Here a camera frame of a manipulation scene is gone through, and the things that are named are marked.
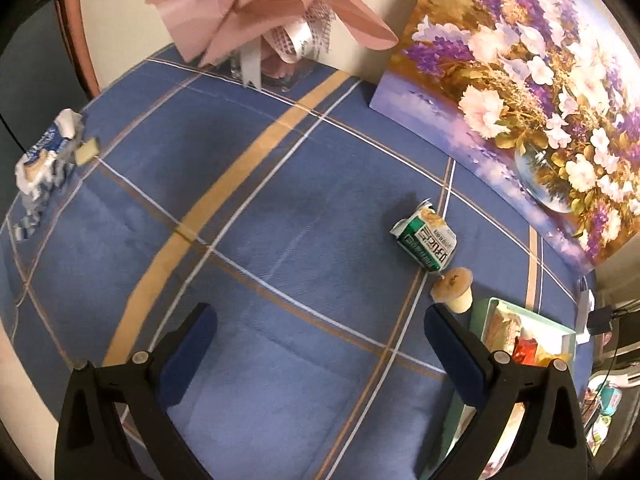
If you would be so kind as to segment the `white tray with green rim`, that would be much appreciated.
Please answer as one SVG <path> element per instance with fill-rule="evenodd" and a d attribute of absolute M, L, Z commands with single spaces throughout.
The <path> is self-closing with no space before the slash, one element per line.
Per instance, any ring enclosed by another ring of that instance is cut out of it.
<path fill-rule="evenodd" d="M 572 359 L 570 360 L 570 364 L 567 365 L 570 369 L 570 374 L 572 374 L 576 353 L 574 330 L 557 322 L 553 322 L 548 318 L 544 318 L 533 311 L 520 308 L 515 304 L 510 304 L 510 302 L 497 298 L 490 298 L 473 307 L 470 325 L 465 328 L 477 336 L 485 346 L 487 327 L 491 315 L 496 309 L 513 312 L 520 317 L 522 331 L 519 337 L 535 338 L 538 344 L 537 352 L 545 351 L 551 354 L 569 353 Z M 518 433 L 518 428 L 521 426 L 524 413 L 525 408 L 523 404 L 519 403 L 514 406 L 508 424 L 506 425 L 506 430 L 503 431 L 495 451 L 490 456 L 488 464 L 480 474 L 480 478 L 477 479 L 497 479 L 495 474 L 506 462 L 506 456 L 509 454 L 515 436 Z M 454 402 L 452 402 L 452 407 L 446 418 L 444 433 L 442 434 L 442 452 L 440 452 L 439 464 L 457 443 L 457 440 L 461 437 L 462 432 L 469 425 L 474 415 L 475 408 L 466 405 L 456 391 Z M 424 472 L 424 478 L 433 479 L 431 474 L 435 469 Z"/>

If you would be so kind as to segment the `glass vase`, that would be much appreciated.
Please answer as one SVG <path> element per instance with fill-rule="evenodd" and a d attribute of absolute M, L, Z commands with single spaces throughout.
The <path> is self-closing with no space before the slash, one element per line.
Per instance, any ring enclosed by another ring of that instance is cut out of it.
<path fill-rule="evenodd" d="M 310 76 L 316 67 L 321 46 L 317 41 L 306 42 L 300 49 L 273 49 L 268 42 L 251 41 L 229 55 L 231 77 L 245 88 L 257 90 L 291 90 L 299 81 Z"/>

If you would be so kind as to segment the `gold Swiss roll snack packet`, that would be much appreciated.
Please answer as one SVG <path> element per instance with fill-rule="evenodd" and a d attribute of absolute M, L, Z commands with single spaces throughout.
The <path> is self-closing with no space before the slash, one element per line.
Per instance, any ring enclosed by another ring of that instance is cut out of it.
<path fill-rule="evenodd" d="M 522 322 L 517 314 L 496 309 L 487 327 L 485 346 L 491 352 L 502 350 L 512 356 L 521 331 Z"/>

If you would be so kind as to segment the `floral oil painting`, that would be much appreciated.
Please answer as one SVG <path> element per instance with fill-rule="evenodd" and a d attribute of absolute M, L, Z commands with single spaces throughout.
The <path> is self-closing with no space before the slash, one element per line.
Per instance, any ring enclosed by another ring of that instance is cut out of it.
<path fill-rule="evenodd" d="M 639 231 L 639 58 L 602 0 L 416 0 L 371 105 L 572 266 Z"/>

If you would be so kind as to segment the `black power adapter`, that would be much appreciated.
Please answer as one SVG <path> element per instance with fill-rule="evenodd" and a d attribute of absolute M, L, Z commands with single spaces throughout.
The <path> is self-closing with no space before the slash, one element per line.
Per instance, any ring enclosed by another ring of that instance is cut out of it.
<path fill-rule="evenodd" d="M 587 330 L 592 336 L 610 332 L 613 329 L 613 313 L 611 306 L 605 306 L 589 313 L 587 318 Z"/>

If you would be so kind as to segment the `blue white tissue pack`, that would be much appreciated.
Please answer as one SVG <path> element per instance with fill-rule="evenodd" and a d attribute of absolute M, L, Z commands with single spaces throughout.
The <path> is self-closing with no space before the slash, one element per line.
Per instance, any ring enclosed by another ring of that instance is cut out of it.
<path fill-rule="evenodd" d="M 38 229 L 51 194 L 60 188 L 75 164 L 85 125 L 81 114 L 64 108 L 42 137 L 15 165 L 15 182 L 24 208 L 13 227 L 16 239 L 27 240 Z"/>

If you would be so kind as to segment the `green white snack packet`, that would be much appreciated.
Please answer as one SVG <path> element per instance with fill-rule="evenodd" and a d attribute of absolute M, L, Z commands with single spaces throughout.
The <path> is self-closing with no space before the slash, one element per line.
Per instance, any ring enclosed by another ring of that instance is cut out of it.
<path fill-rule="evenodd" d="M 445 270 L 458 244 L 457 235 L 430 200 L 420 203 L 410 217 L 397 221 L 390 235 L 427 273 Z"/>

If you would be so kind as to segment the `pale yellow wrapped candy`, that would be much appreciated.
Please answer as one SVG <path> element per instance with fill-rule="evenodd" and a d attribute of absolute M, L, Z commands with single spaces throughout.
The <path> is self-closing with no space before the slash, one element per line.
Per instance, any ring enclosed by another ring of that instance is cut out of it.
<path fill-rule="evenodd" d="M 85 166 L 100 154 L 100 142 L 97 138 L 90 138 L 81 143 L 74 151 L 75 164 Z"/>

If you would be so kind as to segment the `long red snack packet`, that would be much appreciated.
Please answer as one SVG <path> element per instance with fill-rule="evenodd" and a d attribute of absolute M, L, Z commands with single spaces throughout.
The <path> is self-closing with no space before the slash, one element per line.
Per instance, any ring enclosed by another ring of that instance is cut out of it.
<path fill-rule="evenodd" d="M 512 359 L 523 365 L 536 365 L 538 344 L 535 338 L 516 337 Z"/>

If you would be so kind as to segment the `blue plaid tablecloth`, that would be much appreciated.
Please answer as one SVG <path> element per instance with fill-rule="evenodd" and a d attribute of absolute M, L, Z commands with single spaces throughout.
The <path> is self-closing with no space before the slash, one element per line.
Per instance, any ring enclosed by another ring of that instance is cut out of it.
<path fill-rule="evenodd" d="M 199 302 L 218 332 L 171 417 L 217 479 L 413 479 L 452 397 L 430 285 L 390 228 L 430 200 L 478 298 L 575 322 L 577 276 L 507 202 L 326 66 L 248 90 L 160 50 L 74 99 L 97 160 L 23 207 L 1 144 L 1 319 L 48 422 L 73 365 L 149 349 Z"/>

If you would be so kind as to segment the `white power strip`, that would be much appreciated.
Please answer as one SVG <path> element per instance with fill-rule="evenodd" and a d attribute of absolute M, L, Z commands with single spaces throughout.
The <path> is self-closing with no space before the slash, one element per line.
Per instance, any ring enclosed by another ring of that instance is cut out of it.
<path fill-rule="evenodd" d="M 578 300 L 575 321 L 576 344 L 586 344 L 590 341 L 590 333 L 588 332 L 587 322 L 590 313 L 596 306 L 593 292 L 589 287 L 587 278 L 583 276 L 578 282 Z"/>

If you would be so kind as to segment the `pink paper flower bouquet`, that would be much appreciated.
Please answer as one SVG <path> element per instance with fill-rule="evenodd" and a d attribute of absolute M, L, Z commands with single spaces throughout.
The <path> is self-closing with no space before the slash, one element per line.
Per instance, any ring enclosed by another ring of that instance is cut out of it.
<path fill-rule="evenodd" d="M 388 50 L 397 36 L 362 0 L 145 0 L 156 7 L 186 62 L 212 64 L 312 11 L 328 11 L 354 39 L 371 50 Z"/>

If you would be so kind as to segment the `yellow packet with orange cake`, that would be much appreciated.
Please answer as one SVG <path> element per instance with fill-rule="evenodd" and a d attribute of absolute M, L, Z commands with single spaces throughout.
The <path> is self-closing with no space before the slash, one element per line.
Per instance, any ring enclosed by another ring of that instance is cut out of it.
<path fill-rule="evenodd" d="M 552 363 L 554 360 L 560 360 L 565 362 L 566 364 L 570 364 L 571 359 L 572 359 L 572 356 L 569 353 L 551 354 L 545 351 L 541 351 L 536 353 L 536 356 L 534 359 L 534 365 L 540 366 L 540 367 L 546 367 L 550 363 Z"/>

